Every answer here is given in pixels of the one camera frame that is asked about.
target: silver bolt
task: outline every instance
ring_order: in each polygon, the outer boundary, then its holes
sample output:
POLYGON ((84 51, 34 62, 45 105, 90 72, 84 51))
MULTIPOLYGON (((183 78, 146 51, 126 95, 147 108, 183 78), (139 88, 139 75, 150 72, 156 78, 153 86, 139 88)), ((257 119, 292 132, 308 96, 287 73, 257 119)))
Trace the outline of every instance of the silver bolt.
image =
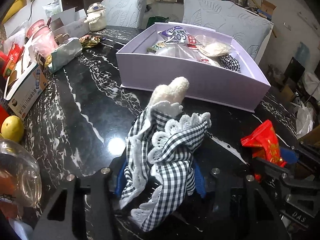
POLYGON ((104 167, 104 168, 101 169, 101 173, 102 173, 102 174, 108 174, 110 171, 111 171, 111 170, 110 170, 110 168, 108 168, 108 167, 104 167))
POLYGON ((75 175, 69 174, 69 175, 67 176, 67 180, 68 180, 68 181, 72 181, 72 180, 74 180, 75 177, 76 177, 75 175))
POLYGON ((290 199, 291 199, 291 194, 287 194, 287 195, 285 196, 285 200, 286 200, 286 201, 290 201, 290 199))
POLYGON ((218 174, 220 173, 220 169, 218 169, 218 168, 213 168, 213 169, 211 170, 211 172, 212 172, 212 174, 214 174, 214 175, 218 175, 218 174))
POLYGON ((247 175, 246 176, 247 181, 254 181, 254 176, 252 175, 247 175))

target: lemon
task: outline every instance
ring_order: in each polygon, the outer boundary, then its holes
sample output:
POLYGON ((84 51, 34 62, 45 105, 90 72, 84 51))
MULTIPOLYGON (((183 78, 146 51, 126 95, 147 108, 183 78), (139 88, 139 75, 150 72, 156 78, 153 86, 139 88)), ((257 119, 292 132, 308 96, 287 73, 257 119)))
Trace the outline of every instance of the lemon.
POLYGON ((20 142, 23 137, 23 123, 15 115, 7 117, 1 127, 1 135, 5 139, 20 142))

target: lavender box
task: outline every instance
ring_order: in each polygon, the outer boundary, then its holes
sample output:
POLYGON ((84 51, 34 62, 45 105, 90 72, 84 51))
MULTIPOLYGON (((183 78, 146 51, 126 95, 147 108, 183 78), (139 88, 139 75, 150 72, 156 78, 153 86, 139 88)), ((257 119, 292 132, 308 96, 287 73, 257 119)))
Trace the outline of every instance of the lavender box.
POLYGON ((190 82, 186 97, 254 112, 270 88, 266 77, 249 54, 232 37, 215 30, 182 23, 155 23, 116 53, 122 87, 153 91, 184 76, 190 82), (148 54, 159 41, 158 31, 180 25, 191 35, 200 34, 230 44, 231 55, 239 61, 240 73, 202 62, 148 54))

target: transparent container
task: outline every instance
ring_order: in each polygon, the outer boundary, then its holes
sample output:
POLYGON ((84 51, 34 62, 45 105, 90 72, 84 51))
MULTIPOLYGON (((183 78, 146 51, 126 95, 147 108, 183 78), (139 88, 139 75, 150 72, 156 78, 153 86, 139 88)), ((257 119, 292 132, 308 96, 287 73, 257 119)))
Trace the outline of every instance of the transparent container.
POLYGON ((0 139, 0 201, 35 207, 41 198, 39 165, 21 145, 0 139))

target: table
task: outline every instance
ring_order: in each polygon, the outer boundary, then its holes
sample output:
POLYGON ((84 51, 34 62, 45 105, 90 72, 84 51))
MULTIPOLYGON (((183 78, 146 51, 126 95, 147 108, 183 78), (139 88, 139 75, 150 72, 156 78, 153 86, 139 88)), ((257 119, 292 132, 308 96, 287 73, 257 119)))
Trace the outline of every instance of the table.
MULTIPOLYGON (((25 208, 24 220, 35 226, 59 182, 69 173, 93 174, 108 166, 125 149, 125 137, 135 117, 147 106, 151 92, 123 89, 115 53, 142 30, 109 26, 97 32, 108 37, 107 45, 84 49, 56 74, 48 76, 48 87, 40 95, 24 121, 23 146, 40 165, 43 193, 36 208, 25 208)), ((185 98, 186 114, 210 112, 212 126, 195 152, 198 162, 224 171, 246 171, 244 159, 251 155, 240 139, 269 119, 281 146, 295 146, 295 118, 290 104, 282 103, 279 92, 271 88, 255 113, 185 98)), ((90 209, 90 200, 86 209, 90 209)), ((116 215, 122 239, 199 239, 205 220, 199 195, 193 194, 154 232, 143 233, 126 216, 116 215)), ((92 238, 90 217, 88 239, 92 238)))

